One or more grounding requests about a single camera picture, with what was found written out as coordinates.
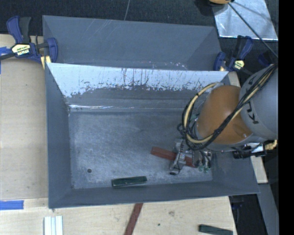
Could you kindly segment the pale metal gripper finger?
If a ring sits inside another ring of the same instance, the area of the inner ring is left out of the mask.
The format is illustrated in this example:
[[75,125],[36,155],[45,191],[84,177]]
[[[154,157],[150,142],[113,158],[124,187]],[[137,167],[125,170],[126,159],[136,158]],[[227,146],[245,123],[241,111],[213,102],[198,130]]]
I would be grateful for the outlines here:
[[184,150],[184,144],[185,140],[184,139],[176,139],[175,141],[175,152],[178,158],[185,158],[186,153]]
[[178,159],[178,160],[172,161],[169,166],[169,174],[178,175],[185,165],[186,165],[185,160]]

